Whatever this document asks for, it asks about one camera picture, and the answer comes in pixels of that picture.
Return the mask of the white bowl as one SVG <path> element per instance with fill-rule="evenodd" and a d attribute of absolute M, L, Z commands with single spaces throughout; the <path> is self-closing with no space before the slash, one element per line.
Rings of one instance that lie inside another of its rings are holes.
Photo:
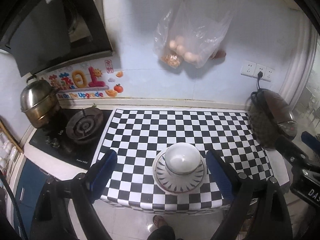
<path fill-rule="evenodd" d="M 201 162 L 199 150 L 186 142 L 178 142 L 167 148 L 164 154 L 167 169 L 179 176 L 193 173 Z"/>

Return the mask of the blue striped plate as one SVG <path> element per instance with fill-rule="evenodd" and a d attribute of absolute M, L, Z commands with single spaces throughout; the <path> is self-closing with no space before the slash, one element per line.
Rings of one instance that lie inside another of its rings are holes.
<path fill-rule="evenodd" d="M 165 151 L 161 151 L 152 164 L 153 179 L 161 190 L 177 196 L 193 193 L 202 186 L 207 175 L 207 167 L 203 157 L 201 157 L 196 170 L 191 174 L 177 175 L 167 168 L 164 155 Z"/>

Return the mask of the brown rice cooker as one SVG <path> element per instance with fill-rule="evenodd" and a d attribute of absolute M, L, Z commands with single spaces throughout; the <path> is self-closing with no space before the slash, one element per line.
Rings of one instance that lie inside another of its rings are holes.
<path fill-rule="evenodd" d="M 297 135 L 297 122 L 290 106 L 276 92 L 258 89 L 251 93 L 249 122 L 257 142 L 266 150 L 274 150 L 283 135 L 289 140 Z"/>

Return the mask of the black gas stove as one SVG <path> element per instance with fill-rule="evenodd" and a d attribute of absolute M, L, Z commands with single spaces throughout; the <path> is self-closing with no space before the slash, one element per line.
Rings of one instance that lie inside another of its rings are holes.
<path fill-rule="evenodd" d="M 111 110 L 60 109 L 29 144 L 73 166 L 89 169 Z"/>

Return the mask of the black white checkered mat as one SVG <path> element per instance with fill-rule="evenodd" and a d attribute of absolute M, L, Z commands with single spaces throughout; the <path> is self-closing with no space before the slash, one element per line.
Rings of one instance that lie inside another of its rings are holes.
<path fill-rule="evenodd" d="M 95 160 L 108 150 L 116 152 L 117 164 L 102 200 L 150 213 L 196 213 L 226 205 L 207 169 L 209 150 L 251 179 L 273 176 L 245 112 L 115 109 Z"/>

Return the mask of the blue cabinet door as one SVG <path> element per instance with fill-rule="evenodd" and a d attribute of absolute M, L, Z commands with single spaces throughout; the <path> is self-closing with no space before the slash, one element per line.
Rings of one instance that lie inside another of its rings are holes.
<path fill-rule="evenodd" d="M 43 185 L 49 177 L 50 174 L 29 159 L 25 161 L 18 181 L 15 197 L 28 237 L 30 235 L 30 228 L 37 200 Z"/>

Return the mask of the person's foot in slipper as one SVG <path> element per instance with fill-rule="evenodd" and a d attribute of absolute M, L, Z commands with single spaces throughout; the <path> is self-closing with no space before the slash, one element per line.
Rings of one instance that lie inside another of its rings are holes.
<path fill-rule="evenodd" d="M 156 228 L 158 228 L 158 229 L 161 228 L 161 227 L 163 227 L 163 226 L 168 226 L 168 224 L 167 224 L 167 222 L 165 221 L 165 219 L 164 219 L 162 216 L 160 216 L 160 215 L 155 215 L 155 216 L 153 216 L 152 221 L 153 221 L 154 226 L 155 226 Z"/>

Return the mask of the steel steamer pot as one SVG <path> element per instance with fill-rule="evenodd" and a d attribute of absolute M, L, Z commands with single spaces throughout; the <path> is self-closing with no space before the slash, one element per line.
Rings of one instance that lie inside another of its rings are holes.
<path fill-rule="evenodd" d="M 56 96 L 57 90 L 46 80 L 38 80 L 36 75 L 28 77 L 26 83 L 20 96 L 21 112 L 33 127 L 44 127 L 61 109 Z"/>

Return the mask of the clear plastic bag with eggs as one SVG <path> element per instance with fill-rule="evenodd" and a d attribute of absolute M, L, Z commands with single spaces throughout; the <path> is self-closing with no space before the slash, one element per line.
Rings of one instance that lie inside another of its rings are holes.
<path fill-rule="evenodd" d="M 219 51 L 239 0 L 177 0 L 159 20 L 153 51 L 177 68 L 182 62 L 201 68 Z"/>

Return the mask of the black range hood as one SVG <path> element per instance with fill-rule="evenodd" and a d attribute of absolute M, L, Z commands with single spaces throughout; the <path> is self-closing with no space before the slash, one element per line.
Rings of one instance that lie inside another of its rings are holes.
<path fill-rule="evenodd" d="M 1 0 L 1 50 L 20 76 L 111 56 L 103 0 Z"/>

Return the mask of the white wall socket strip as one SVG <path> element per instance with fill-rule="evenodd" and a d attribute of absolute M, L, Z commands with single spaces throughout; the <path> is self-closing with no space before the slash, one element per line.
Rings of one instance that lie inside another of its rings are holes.
<path fill-rule="evenodd" d="M 258 63 L 247 61 L 247 60 L 244 61 L 244 63 L 242 64 L 242 69 L 240 74 L 243 76 L 253 77 L 257 79 L 258 74 L 260 72 L 262 72 L 261 79 L 267 82 L 271 82 L 275 74 L 274 69 L 263 66 L 262 64 L 258 64 Z"/>

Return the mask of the colourful wall sticker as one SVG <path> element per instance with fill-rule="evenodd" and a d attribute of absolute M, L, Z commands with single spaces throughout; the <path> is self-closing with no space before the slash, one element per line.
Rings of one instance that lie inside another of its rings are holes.
<path fill-rule="evenodd" d="M 116 98 L 124 92 L 124 72 L 111 59 L 76 63 L 40 75 L 57 90 L 59 100 Z"/>

